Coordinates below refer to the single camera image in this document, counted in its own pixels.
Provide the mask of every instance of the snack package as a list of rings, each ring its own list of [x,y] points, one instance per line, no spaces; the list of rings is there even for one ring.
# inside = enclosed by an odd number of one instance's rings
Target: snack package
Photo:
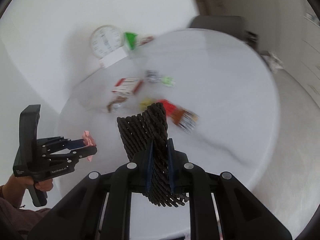
[[[146,70],[146,81],[149,83],[159,83],[161,81],[161,76],[156,70]]]
[[[121,105],[127,101],[127,97],[124,96],[115,96],[112,101],[107,105],[108,113],[113,113],[117,111]]]
[[[175,125],[186,132],[191,132],[196,127],[196,122],[199,119],[198,115],[181,107],[177,107],[168,100],[161,99],[159,102],[163,104],[166,115],[171,117]]]
[[[142,83],[143,80],[140,78],[122,78],[114,86],[112,92],[132,96],[138,91]]]
[[[144,44],[147,44],[151,41],[153,41],[155,38],[154,36],[147,36],[147,37],[139,37],[138,38],[138,46],[141,46],[141,45],[144,45]]]
[[[140,110],[143,112],[147,109],[148,106],[152,105],[154,102],[156,102],[153,98],[145,98],[140,102]]]
[[[161,83],[165,85],[166,87],[174,87],[175,86],[175,81],[172,77],[170,76],[164,76],[161,78]]]
[[[186,132],[191,132],[196,127],[198,115],[183,108],[178,108],[172,113],[172,121]]]
[[[177,109],[177,107],[173,104],[171,104],[168,100],[161,99],[159,100],[159,103],[163,104],[163,107],[166,111],[167,116],[171,116],[172,113]]]

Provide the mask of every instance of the person's arm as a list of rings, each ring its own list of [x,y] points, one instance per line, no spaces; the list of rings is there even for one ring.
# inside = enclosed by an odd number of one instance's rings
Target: person's arm
[[[11,175],[8,182],[2,187],[3,197],[12,206],[19,208],[26,188],[33,184],[34,181],[31,177],[16,178],[14,175]],[[53,188],[52,179],[37,182],[35,187],[41,191],[50,191]]]

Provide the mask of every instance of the blue strip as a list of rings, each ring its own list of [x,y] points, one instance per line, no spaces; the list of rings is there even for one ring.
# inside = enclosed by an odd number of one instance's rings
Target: blue strip
[[[85,144],[83,143],[83,139],[69,141],[66,145],[67,149],[74,150],[84,147]]]
[[[151,141],[151,144],[150,144],[150,151],[148,156],[146,192],[150,191],[152,170],[153,170],[153,140]]]
[[[174,183],[174,169],[173,169],[173,161],[172,161],[172,152],[171,152],[171,144],[168,140],[167,142],[168,148],[168,156],[169,156],[169,163],[168,163],[168,170],[169,170],[169,184],[171,188],[171,193],[175,192],[175,183]]]

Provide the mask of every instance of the green object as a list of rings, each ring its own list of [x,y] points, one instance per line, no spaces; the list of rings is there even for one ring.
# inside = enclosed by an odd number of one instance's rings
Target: green object
[[[124,33],[125,39],[129,44],[130,49],[135,49],[136,47],[136,37],[138,36],[136,33]]]
[[[174,87],[174,85],[176,84],[173,80],[172,77],[170,76],[164,76],[162,79],[161,79],[161,83],[164,84],[165,86],[167,87]]]

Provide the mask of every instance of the pink object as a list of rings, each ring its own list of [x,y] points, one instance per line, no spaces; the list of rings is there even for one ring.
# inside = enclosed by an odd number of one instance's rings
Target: pink object
[[[86,146],[97,146],[96,142],[94,141],[94,139],[92,138],[92,136],[90,135],[89,131],[84,131],[82,134],[82,138],[83,138],[83,143]],[[88,156],[87,160],[89,162],[91,162],[93,155]]]

